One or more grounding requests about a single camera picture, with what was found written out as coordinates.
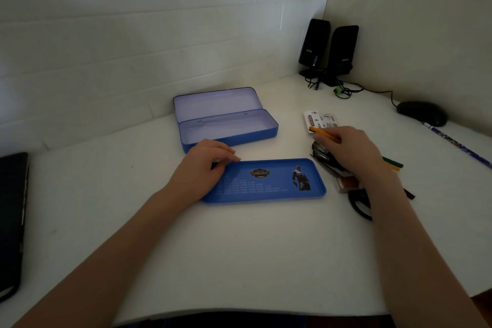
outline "blue patterned pencil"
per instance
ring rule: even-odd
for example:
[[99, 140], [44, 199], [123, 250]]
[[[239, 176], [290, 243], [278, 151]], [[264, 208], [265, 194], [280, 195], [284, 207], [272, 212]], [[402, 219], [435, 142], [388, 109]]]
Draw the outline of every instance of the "blue patterned pencil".
[[438, 134], [440, 137], [442, 138], [445, 138], [448, 142], [454, 144], [455, 146], [457, 146], [459, 149], [461, 149], [462, 151], [464, 151], [465, 153], [469, 154], [470, 156], [472, 156], [474, 159], [476, 159], [477, 161], [480, 161], [481, 163], [483, 163], [485, 166], [487, 166], [488, 168], [492, 169], [492, 163], [490, 163], [489, 161], [487, 161], [485, 158], [479, 156], [478, 154], [476, 154], [474, 151], [466, 148], [463, 144], [460, 144], [458, 143], [456, 140], [454, 140], [453, 138], [447, 136], [445, 133], [441, 132], [440, 130], [438, 130], [436, 127], [434, 126], [431, 126], [429, 125], [428, 123], [426, 122], [422, 122], [422, 124], [427, 127], [428, 129], [434, 131], [436, 134]]

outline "person's left hand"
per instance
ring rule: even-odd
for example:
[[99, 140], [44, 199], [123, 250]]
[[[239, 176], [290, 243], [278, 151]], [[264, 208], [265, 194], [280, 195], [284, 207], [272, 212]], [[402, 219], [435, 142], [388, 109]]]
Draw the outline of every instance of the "person's left hand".
[[[216, 140], [204, 139], [188, 151], [164, 187], [167, 195], [180, 204], [191, 205], [210, 192], [229, 162], [239, 162], [231, 147]], [[217, 165], [211, 169], [212, 162]]]

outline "forearm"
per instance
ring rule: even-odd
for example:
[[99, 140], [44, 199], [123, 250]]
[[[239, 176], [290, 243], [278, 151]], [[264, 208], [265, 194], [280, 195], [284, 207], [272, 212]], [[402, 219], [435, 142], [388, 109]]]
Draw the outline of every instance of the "forearm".
[[140, 268], [184, 206], [166, 188], [153, 194], [14, 327], [109, 327]]
[[389, 169], [362, 179], [385, 301], [398, 327], [487, 327]]

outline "hand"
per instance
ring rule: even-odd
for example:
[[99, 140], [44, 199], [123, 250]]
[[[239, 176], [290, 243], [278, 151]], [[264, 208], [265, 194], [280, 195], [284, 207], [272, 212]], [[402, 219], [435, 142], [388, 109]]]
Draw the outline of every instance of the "hand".
[[332, 127], [323, 131], [339, 137], [341, 144], [320, 134], [313, 135], [314, 139], [329, 150], [344, 168], [359, 178], [387, 169], [378, 148], [364, 131], [350, 126]]
[[[200, 200], [216, 185], [225, 167], [241, 159], [231, 147], [204, 139], [188, 151], [164, 187], [166, 194], [187, 207]], [[218, 164], [211, 169], [212, 162]]]

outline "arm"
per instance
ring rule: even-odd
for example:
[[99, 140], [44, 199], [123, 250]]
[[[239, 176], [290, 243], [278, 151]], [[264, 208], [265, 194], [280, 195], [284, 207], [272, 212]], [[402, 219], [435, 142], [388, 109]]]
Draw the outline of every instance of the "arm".
[[314, 138], [366, 187], [384, 299], [396, 325], [488, 327], [365, 132], [352, 127], [327, 132], [340, 137], [341, 144], [321, 135]]
[[[103, 328], [113, 323], [126, 292], [162, 233], [218, 182], [229, 161], [239, 161], [223, 143], [193, 147], [169, 183], [38, 302], [14, 328]], [[211, 170], [214, 160], [220, 160]]]

